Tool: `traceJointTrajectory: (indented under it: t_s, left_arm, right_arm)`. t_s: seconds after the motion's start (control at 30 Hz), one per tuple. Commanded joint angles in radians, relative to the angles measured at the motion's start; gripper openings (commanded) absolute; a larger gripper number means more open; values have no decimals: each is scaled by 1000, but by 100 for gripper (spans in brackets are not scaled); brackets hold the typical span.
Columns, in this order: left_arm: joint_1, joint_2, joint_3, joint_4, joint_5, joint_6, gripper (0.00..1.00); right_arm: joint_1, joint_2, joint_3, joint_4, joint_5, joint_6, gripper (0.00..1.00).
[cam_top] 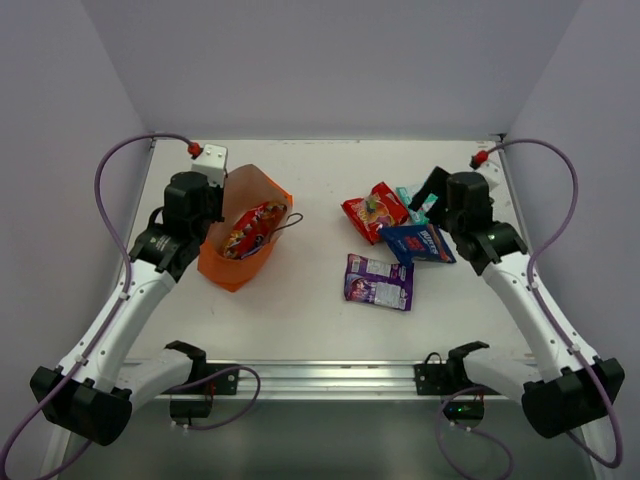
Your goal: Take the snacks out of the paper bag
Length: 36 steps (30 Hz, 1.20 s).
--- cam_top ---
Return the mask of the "orange paper bag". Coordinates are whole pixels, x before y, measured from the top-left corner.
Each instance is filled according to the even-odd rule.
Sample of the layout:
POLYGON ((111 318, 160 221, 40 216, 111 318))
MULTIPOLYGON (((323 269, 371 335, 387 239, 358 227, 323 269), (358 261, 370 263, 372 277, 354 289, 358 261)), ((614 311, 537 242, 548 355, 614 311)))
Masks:
POLYGON ((210 227, 200 247, 197 270, 218 287, 236 292, 264 267, 297 214, 293 196, 249 164, 229 174, 223 216, 223 222, 210 227))

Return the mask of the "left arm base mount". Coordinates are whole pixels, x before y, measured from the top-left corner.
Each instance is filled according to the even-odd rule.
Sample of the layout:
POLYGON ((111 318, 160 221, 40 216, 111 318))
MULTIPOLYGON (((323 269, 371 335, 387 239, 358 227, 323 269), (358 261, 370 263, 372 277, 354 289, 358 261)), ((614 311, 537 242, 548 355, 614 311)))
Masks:
POLYGON ((209 416, 216 395, 235 395, 238 385, 238 369, 231 370, 207 383, 193 386, 193 383, 230 367, 231 364, 207 362, 196 366, 186 383, 176 391, 171 390, 170 392, 169 414, 171 419, 178 423, 192 424, 196 419, 205 419, 209 416))

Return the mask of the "blue snack bag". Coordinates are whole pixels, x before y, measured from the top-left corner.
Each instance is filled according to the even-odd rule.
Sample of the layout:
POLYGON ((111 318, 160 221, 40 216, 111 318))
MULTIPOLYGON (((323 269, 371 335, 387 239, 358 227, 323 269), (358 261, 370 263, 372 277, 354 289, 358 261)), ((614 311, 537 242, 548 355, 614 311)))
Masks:
POLYGON ((431 224, 385 227, 379 237, 403 266, 415 261, 455 264, 456 258, 442 232, 431 224))

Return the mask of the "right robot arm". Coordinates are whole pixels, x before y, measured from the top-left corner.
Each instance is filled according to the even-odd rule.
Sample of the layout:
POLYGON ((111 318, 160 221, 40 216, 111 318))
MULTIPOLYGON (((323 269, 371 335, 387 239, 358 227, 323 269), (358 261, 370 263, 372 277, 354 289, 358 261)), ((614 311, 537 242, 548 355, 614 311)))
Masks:
POLYGON ((429 195, 429 215, 449 233, 458 254, 502 301, 526 340, 536 364, 499 357, 483 341, 455 347, 440 365, 417 365, 416 373, 440 393, 481 385, 518 403, 544 438, 568 433, 604 417, 625 372, 603 359, 577 333, 543 285, 516 229, 493 218, 487 180, 476 171, 449 173, 436 167, 410 207, 429 195))

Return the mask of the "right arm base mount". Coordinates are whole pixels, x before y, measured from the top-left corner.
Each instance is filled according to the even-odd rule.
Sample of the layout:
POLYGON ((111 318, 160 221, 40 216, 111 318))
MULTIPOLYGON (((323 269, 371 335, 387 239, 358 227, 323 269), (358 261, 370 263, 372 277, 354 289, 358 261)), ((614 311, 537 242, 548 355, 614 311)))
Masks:
POLYGON ((464 370, 463 360, 471 353, 488 349, 489 345, 475 341, 455 347, 444 359, 439 353, 431 352, 426 359, 413 366, 416 393, 419 396, 446 397, 470 395, 471 400, 452 400, 444 408, 443 415, 449 421, 468 426, 477 426, 484 417, 484 396, 492 393, 486 387, 471 382, 464 370))

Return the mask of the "red gummy snack bag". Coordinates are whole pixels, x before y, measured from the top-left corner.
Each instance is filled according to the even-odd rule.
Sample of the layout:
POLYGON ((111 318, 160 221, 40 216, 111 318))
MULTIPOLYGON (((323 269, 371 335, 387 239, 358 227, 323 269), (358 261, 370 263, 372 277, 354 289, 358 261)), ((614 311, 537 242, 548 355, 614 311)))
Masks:
POLYGON ((406 223, 409 212, 398 195, 385 183, 379 182, 365 197, 344 201, 341 208, 358 233, 371 245, 380 241, 382 228, 406 223))

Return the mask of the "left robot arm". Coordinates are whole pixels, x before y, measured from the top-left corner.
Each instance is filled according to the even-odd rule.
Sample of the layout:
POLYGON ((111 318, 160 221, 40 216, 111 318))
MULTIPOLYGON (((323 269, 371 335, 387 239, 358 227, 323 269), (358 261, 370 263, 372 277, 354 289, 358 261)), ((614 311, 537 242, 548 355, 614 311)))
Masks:
POLYGON ((127 252, 119 287, 89 330, 57 367, 38 368, 30 380, 46 419, 107 446, 133 412, 180 386, 201 390, 208 379, 203 350, 173 341, 128 373, 122 367, 133 343, 162 299, 199 256, 210 226, 223 221, 221 183, 190 171, 175 174, 164 204, 127 252))

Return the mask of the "purple snack bag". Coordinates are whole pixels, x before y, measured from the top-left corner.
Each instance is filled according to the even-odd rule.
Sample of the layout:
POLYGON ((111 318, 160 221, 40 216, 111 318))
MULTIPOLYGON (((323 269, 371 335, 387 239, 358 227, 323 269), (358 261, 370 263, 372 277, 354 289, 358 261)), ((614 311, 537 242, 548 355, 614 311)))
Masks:
POLYGON ((408 312, 412 309, 414 266, 349 254, 344 275, 346 301, 408 312))

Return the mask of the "red mixed candy bag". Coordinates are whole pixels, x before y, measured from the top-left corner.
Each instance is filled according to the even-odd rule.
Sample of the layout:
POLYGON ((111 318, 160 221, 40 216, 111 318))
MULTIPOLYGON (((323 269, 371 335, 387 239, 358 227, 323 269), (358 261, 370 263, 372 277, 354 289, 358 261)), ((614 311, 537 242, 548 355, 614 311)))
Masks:
POLYGON ((263 202, 246 211, 233 225, 221 255, 243 260, 260 250, 280 225, 288 207, 281 202, 263 202))

